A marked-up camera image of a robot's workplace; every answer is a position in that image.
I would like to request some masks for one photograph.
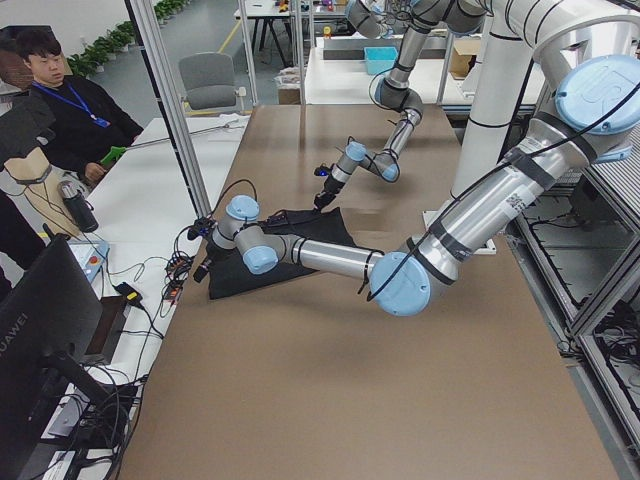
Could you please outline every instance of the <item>brown tabletop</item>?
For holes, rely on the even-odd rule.
[[[250,178],[263,217],[312,205],[353,135],[379,150],[397,120],[373,106],[254,111],[227,184]],[[387,185],[357,172],[335,204],[360,245],[421,234],[459,146],[427,107]],[[238,188],[234,193],[248,193]],[[360,282],[318,273],[209,301],[187,284],[152,370],[123,479],[611,480],[600,439],[518,265],[474,257],[421,314],[390,316]]]

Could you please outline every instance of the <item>monitor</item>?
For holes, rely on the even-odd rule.
[[[0,304],[0,477],[18,477],[69,382],[105,398],[79,365],[101,312],[60,235]]]

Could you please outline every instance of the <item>label sticker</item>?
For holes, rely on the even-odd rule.
[[[500,203],[500,210],[502,210],[502,213],[507,217],[513,220],[520,215],[525,208],[533,203],[535,199],[535,195],[531,193],[527,187],[521,185]]]
[[[544,148],[544,145],[531,137],[525,137],[518,145],[518,148],[524,153],[531,153]]]

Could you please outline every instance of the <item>gray chair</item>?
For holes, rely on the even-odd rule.
[[[236,89],[233,60],[224,53],[204,52],[185,57],[178,62],[182,82],[187,91],[185,100],[193,110],[233,107],[236,98],[246,95],[244,87]]]

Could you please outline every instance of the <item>white table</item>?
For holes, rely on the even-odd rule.
[[[236,114],[187,119],[211,205],[215,205],[218,199],[248,119],[247,116]],[[229,124],[233,129],[195,133],[224,124]],[[169,258],[178,232],[195,220],[196,214],[171,143],[166,140],[143,145],[165,138],[168,136],[164,121],[160,118],[152,120],[136,140],[135,145],[142,146],[130,148],[88,197],[100,224],[95,233],[111,246],[108,255],[111,272],[122,271],[152,256]],[[181,237],[180,248],[190,255],[197,252],[199,245],[199,239],[188,241],[186,235]],[[112,282],[117,284],[126,281],[139,290],[143,305],[153,316],[161,300],[165,265],[166,262],[161,259],[152,259],[147,262],[139,280],[133,281],[137,271],[134,269],[113,276]],[[102,288],[100,280],[94,281],[94,288]],[[107,282],[105,294],[110,293],[115,294]],[[165,318],[158,318],[156,328],[165,332],[172,315],[173,310]],[[146,331],[148,328],[146,314],[139,309],[132,309],[125,330]],[[134,379],[144,340],[142,336],[122,335],[111,366],[123,371],[126,377],[116,376],[117,380],[127,382]],[[147,340],[138,377],[148,373],[160,343],[154,338]],[[109,381],[106,375],[97,370],[92,373],[101,381]]]
[[[364,60],[324,60],[322,47],[324,39],[317,39],[316,48],[309,53],[309,63],[305,74],[305,99],[307,104],[369,104],[369,90],[373,76],[367,74]],[[442,74],[443,59],[418,60],[409,77],[411,88],[422,98],[423,103],[436,103]],[[473,96],[463,94],[462,81],[454,80],[450,73],[444,89],[443,105],[471,105]],[[536,64],[523,98],[523,105],[535,104],[544,84],[544,75]]]

